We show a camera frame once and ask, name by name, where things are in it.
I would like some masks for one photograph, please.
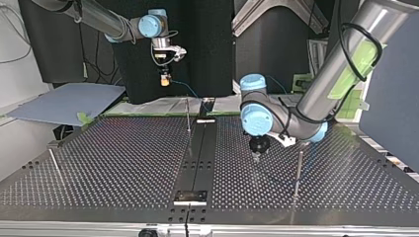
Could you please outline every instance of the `aluminum frame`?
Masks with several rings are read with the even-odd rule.
[[[310,27],[320,34],[329,25],[329,22],[316,6],[310,21],[313,3],[313,0],[248,0],[232,21],[233,34],[240,37],[266,11],[274,7],[290,8],[306,24],[310,22]]]

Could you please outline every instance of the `dark background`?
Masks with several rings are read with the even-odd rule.
[[[228,96],[232,91],[231,80],[239,81],[248,73],[270,75],[289,92],[293,76],[309,72],[306,41],[328,37],[329,29],[316,35],[290,9],[277,7],[262,15],[240,38],[235,39],[231,21],[245,1],[99,2],[127,18],[143,16],[151,8],[165,8],[170,29],[180,32],[173,42],[188,51],[181,62],[172,63],[173,79],[188,83],[200,97]],[[337,40],[334,29],[336,14],[333,14],[334,10],[336,12],[335,1],[318,0],[316,4],[332,23],[331,48]],[[343,21],[352,18],[358,4],[359,1],[343,1]],[[125,85],[134,104],[164,96],[192,94],[182,85],[160,86],[156,66],[150,58],[150,39],[140,40],[136,45],[109,43],[103,34],[84,24],[78,26],[65,15],[50,13],[32,1],[20,0],[20,5],[45,82],[60,85],[85,81],[82,68],[85,61],[87,82]],[[273,81],[267,83],[270,93],[282,93]]]

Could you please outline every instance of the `white wall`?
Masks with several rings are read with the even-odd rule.
[[[0,0],[19,12],[17,0]],[[21,30],[15,16],[7,12],[14,25]],[[0,62],[26,54],[28,46],[11,30],[0,15]],[[2,118],[27,100],[47,92],[48,85],[42,82],[34,55],[19,61],[0,63],[0,180],[42,154],[46,145],[54,140],[48,123]]]

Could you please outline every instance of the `vertical metal post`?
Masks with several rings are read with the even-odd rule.
[[[304,152],[299,151],[298,154],[298,165],[296,167],[296,180],[295,180],[295,189],[293,191],[293,197],[298,198],[298,189],[299,189],[299,179],[301,178],[301,168],[302,168],[302,158]]]
[[[185,107],[186,107],[186,118],[188,120],[188,132],[191,133],[191,118],[189,116],[189,100],[188,100],[188,97],[186,97]]]

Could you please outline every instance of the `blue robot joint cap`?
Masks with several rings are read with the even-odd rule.
[[[246,105],[240,114],[244,130],[252,136],[262,136],[271,131],[274,118],[271,112],[258,104]]]
[[[138,29],[141,34],[147,38],[156,38],[163,32],[163,21],[158,16],[143,16],[138,23]]]
[[[240,80],[240,90],[242,91],[252,91],[263,88],[266,88],[266,80],[261,74],[249,74]]]

